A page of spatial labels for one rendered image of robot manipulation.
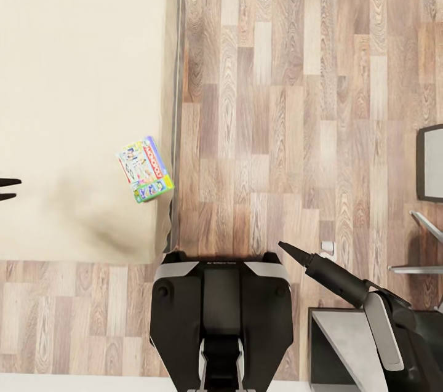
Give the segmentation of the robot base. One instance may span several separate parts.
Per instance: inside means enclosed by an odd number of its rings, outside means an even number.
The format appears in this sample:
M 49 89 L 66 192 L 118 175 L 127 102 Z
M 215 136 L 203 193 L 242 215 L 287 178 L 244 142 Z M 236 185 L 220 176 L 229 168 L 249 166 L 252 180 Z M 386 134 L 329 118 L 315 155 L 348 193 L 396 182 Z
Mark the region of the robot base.
M 267 392 L 293 343 L 291 287 L 275 252 L 262 262 L 181 262 L 166 254 L 151 300 L 150 342 L 177 392 L 200 390 L 199 351 L 235 354 L 244 345 L 244 390 Z M 231 367 L 212 367 L 212 378 L 232 378 Z

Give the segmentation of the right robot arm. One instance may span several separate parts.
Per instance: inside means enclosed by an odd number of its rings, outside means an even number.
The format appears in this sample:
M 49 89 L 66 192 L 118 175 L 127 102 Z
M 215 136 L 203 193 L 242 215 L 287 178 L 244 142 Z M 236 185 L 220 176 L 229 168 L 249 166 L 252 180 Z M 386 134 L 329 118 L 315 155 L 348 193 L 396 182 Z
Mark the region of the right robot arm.
M 415 332 L 411 304 L 388 289 L 359 279 L 336 262 L 336 242 L 322 241 L 320 254 L 307 254 L 286 242 L 278 243 L 305 274 L 365 311 L 389 392 L 443 392 L 443 371 L 425 339 Z M 377 290 L 370 292 L 370 286 Z

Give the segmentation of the board game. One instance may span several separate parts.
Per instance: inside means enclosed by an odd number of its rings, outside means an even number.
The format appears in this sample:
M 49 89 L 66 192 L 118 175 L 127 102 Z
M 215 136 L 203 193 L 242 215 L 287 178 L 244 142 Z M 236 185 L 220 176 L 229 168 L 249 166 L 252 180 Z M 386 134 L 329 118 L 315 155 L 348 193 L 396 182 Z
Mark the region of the board game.
M 137 202 L 176 188 L 153 136 L 114 150 Z

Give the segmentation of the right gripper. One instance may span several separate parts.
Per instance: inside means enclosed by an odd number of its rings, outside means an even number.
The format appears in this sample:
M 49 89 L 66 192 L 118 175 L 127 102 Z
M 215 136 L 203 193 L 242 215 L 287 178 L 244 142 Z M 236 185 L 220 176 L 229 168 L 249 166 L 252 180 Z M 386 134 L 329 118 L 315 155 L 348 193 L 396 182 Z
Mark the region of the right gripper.
M 305 274 L 315 279 L 336 295 L 340 295 L 349 279 L 350 272 L 327 257 L 317 253 L 307 254 L 286 242 L 278 243 L 297 262 L 306 267 Z

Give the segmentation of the robot trunk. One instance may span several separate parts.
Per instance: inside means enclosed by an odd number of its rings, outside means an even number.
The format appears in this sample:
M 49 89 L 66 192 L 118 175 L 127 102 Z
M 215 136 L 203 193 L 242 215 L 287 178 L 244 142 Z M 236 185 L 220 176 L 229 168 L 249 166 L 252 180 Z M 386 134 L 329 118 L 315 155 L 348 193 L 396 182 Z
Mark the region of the robot trunk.
M 236 338 L 235 354 L 208 354 L 208 338 L 203 338 L 199 351 L 200 390 L 197 392 L 256 392 L 244 390 L 242 380 L 245 374 L 244 345 Z M 212 378 L 212 367 L 231 367 L 232 378 Z M 196 390 L 187 390 L 196 392 Z

